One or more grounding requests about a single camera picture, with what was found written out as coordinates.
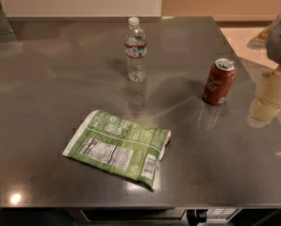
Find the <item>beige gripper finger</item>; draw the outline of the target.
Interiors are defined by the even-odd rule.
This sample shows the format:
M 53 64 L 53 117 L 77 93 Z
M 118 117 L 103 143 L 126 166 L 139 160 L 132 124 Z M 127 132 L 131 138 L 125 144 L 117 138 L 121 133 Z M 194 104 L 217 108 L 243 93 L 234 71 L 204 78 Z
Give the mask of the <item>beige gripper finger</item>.
M 268 77 L 262 93 L 254 103 L 252 118 L 261 121 L 271 121 L 281 110 L 281 65 Z

